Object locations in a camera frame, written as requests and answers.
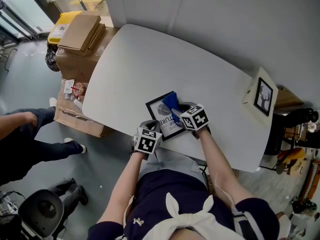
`black picture frame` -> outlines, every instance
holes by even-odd
[[[153,99],[153,100],[151,100],[151,101],[149,101],[149,102],[147,102],[147,103],[145,104],[153,120],[157,120],[157,118],[156,118],[154,112],[153,112],[152,109],[151,109],[151,105],[154,104],[154,103],[156,103],[156,102],[158,102],[158,101],[163,100],[166,96],[168,96],[169,94],[171,94],[171,93],[173,93],[173,92],[174,92],[174,91],[170,91],[170,92],[168,92],[167,94],[162,95],[162,96],[160,96],[160,97],[158,97],[158,98],[155,98],[155,99]],[[177,136],[177,135],[179,135],[180,133],[183,133],[184,131],[185,131],[185,129],[182,128],[182,129],[174,132],[173,134],[170,134],[169,136],[165,136],[164,134],[162,134],[162,140],[165,142],[165,141],[171,139],[172,137]]]
[[[258,99],[259,99],[259,95],[260,95],[261,83],[263,83],[265,86],[267,86],[267,87],[271,90],[270,100],[268,100],[268,101],[269,101],[268,110],[266,110],[264,107],[261,107],[261,106],[258,104]],[[256,94],[255,94],[255,99],[254,99],[253,105],[254,105],[258,110],[260,110],[262,113],[264,113],[267,117],[268,117],[269,114],[270,114],[270,108],[271,108],[271,102],[272,102],[272,99],[273,99],[273,94],[274,94],[274,90],[270,87],[270,85],[267,84],[266,81],[264,81],[261,77],[259,77],[258,86],[257,86],[257,89],[256,89]]]

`person's left hand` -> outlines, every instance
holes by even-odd
[[[25,124],[32,124],[32,126],[36,127],[38,124],[38,119],[34,113],[31,112],[23,112],[22,116],[24,117]]]

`white ribbon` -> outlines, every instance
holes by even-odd
[[[244,240],[236,232],[219,224],[216,217],[209,213],[214,205],[212,195],[205,200],[202,210],[194,214],[179,214],[179,204],[170,193],[166,194],[165,204],[172,218],[165,219],[155,225],[143,240],[168,240],[175,230],[180,227],[192,227],[206,240],[212,239],[213,236],[216,240]]]

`framed picture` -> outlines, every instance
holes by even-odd
[[[274,90],[261,77],[259,77],[253,104],[267,117],[270,113],[273,92]]]
[[[185,129],[176,125],[172,118],[170,109],[162,102],[162,100],[170,93],[172,93],[172,91],[145,104],[152,119],[160,122],[163,141],[166,141],[185,131]]]

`white sneaker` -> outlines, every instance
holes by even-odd
[[[72,138],[65,138],[65,139],[64,139],[64,143],[72,142],[72,141],[73,141],[73,139],[72,139]],[[81,145],[81,147],[83,148],[83,151],[81,152],[81,154],[86,153],[87,148],[86,148],[84,145]]]
[[[55,107],[57,105],[57,99],[56,98],[50,98],[49,99],[49,105],[50,105],[50,107]]]

